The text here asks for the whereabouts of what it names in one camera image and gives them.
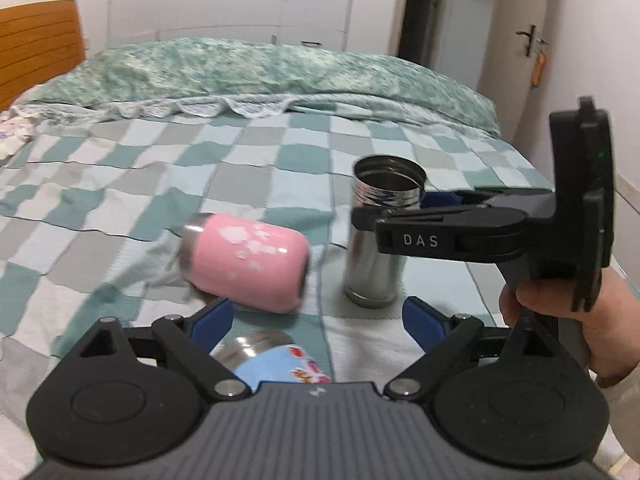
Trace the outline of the person's right hand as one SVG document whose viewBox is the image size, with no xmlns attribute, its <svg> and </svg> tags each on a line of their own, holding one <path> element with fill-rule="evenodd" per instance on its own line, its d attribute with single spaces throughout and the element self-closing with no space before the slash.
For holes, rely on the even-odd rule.
<svg viewBox="0 0 640 480">
<path fill-rule="evenodd" d="M 582 326 L 590 350 L 590 368 L 606 382 L 615 384 L 639 365 L 639 300 L 618 273 L 606 268 L 598 299 L 588 312 L 573 311 L 572 282 L 524 282 L 517 290 L 506 286 L 499 309 L 512 326 L 529 310 L 554 318 L 570 318 Z"/>
</svg>

